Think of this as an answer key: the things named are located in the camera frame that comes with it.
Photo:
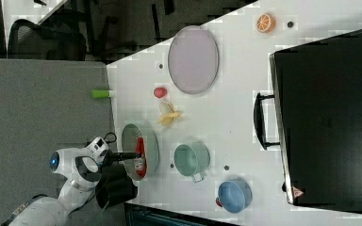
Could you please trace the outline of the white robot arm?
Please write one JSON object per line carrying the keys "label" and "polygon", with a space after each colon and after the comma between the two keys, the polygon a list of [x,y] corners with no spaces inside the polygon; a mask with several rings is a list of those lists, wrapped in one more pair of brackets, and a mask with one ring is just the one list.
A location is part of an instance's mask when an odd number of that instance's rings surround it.
{"label": "white robot arm", "polygon": [[12,212],[1,226],[64,226],[69,215],[95,198],[105,208],[134,199],[138,189],[125,168],[114,162],[133,159],[133,153],[113,153],[92,145],[53,152],[50,170],[65,178],[55,198],[36,195]]}

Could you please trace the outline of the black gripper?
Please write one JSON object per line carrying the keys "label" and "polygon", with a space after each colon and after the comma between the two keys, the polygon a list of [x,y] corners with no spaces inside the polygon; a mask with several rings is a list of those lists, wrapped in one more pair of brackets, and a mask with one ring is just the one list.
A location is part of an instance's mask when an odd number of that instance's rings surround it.
{"label": "black gripper", "polygon": [[140,157],[140,153],[113,153],[111,150],[108,150],[103,159],[101,168],[110,167],[113,164],[113,161],[124,161]]}

